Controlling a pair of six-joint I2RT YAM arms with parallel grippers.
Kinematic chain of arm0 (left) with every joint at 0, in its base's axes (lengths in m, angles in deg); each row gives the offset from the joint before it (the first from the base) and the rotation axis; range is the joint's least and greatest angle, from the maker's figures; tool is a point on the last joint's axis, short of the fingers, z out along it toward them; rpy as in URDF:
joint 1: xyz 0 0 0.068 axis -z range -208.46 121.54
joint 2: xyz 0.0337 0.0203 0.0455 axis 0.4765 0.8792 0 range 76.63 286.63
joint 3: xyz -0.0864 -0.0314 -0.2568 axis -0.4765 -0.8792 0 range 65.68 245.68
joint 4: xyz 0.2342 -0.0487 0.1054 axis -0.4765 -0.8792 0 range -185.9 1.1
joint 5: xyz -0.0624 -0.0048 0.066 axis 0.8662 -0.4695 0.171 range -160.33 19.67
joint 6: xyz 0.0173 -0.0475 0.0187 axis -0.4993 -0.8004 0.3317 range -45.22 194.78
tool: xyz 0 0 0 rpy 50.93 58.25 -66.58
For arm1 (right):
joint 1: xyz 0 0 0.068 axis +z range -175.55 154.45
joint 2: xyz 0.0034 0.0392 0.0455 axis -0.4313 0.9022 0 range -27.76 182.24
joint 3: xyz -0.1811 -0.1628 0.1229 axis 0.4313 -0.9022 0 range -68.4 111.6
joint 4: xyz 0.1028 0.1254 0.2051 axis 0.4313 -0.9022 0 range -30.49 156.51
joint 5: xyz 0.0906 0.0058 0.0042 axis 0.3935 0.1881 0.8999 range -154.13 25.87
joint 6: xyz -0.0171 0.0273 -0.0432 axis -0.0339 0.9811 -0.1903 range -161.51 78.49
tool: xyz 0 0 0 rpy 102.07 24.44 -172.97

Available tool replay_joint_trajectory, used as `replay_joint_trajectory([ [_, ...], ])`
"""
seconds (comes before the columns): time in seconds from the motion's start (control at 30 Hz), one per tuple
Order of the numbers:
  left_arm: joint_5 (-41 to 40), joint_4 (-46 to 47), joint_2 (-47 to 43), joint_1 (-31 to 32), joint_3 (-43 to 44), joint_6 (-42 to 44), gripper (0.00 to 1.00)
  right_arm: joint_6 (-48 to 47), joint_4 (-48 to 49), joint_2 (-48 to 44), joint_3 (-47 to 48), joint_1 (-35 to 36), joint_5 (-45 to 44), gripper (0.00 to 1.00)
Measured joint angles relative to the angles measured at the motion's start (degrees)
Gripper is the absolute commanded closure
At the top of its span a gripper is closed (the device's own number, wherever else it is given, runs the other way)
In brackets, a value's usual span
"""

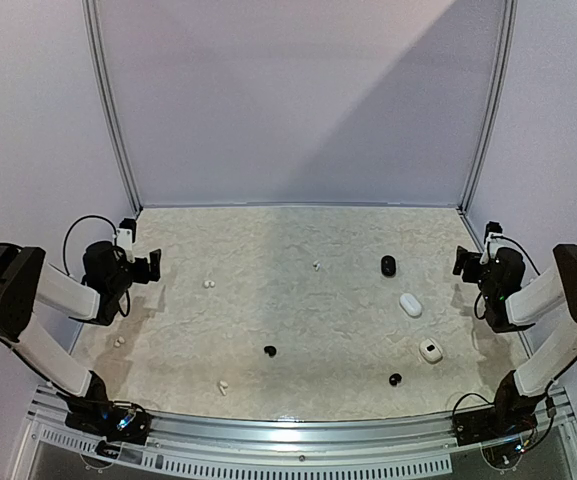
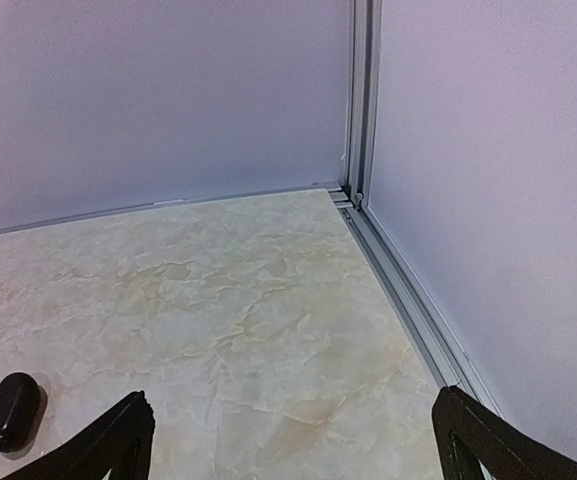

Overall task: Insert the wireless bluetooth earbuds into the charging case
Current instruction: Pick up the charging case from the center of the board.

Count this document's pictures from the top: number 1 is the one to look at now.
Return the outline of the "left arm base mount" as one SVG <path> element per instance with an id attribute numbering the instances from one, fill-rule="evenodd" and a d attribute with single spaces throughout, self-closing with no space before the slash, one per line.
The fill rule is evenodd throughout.
<path id="1" fill-rule="evenodd" d="M 132 402 L 112 402 L 67 398 L 67 427 L 103 437 L 107 442 L 145 445 L 150 433 L 152 415 Z"/>

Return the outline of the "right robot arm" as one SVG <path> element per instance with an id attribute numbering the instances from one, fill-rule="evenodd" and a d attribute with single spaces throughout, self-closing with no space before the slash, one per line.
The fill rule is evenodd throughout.
<path id="1" fill-rule="evenodd" d="M 483 253 L 459 246 L 453 274 L 479 289 L 483 319 L 495 333 L 520 332 L 560 311 L 549 337 L 500 382 L 485 427 L 505 436 L 531 415 L 550 388 L 577 361 L 577 244 L 553 248 L 554 263 L 525 284 L 523 252 L 489 245 Z"/>

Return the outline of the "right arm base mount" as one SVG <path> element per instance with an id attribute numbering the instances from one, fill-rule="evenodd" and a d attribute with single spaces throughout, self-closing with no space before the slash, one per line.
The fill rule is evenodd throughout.
<path id="1" fill-rule="evenodd" d="M 499 419 L 494 407 L 457 412 L 452 417 L 453 432 L 459 446 L 483 443 L 530 432 L 537 425 L 534 413 Z"/>

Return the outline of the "black oval charging case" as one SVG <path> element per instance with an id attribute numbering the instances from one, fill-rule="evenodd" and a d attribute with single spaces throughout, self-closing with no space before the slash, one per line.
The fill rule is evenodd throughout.
<path id="1" fill-rule="evenodd" d="M 380 269 L 383 276 L 391 278 L 396 275 L 397 264 L 396 260 L 391 255 L 385 255 L 381 258 Z"/>

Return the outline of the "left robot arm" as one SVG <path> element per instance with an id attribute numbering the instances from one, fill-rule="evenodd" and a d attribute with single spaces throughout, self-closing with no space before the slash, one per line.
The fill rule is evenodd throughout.
<path id="1" fill-rule="evenodd" d="M 97 362 L 86 360 L 87 366 L 95 366 L 98 373 L 109 383 L 110 394 L 114 398 L 133 401 L 147 409 L 159 410 L 161 398 L 155 393 L 155 388 L 147 382 L 154 378 L 149 373 L 139 373 L 137 369 L 143 362 L 131 364 L 127 360 L 120 360 L 120 354 L 126 355 L 130 347 L 135 345 L 138 331 L 145 322 L 154 317 L 157 309 L 164 304 L 147 303 L 148 288 L 145 286 L 133 287 L 130 291 L 131 309 L 126 319 L 118 318 L 111 327 L 81 327 L 75 321 L 69 320 L 61 312 L 48 306 L 37 306 L 38 320 L 47 332 L 60 344 L 70 350 L 81 347 L 83 341 L 78 336 L 84 332 L 108 333 L 110 340 L 123 336 L 126 344 L 120 348 L 110 346 L 109 360 Z M 5 346 L 0 344 L 0 414 L 17 421 L 23 416 L 23 410 L 28 406 L 35 387 L 42 380 L 32 371 L 22 365 Z"/>

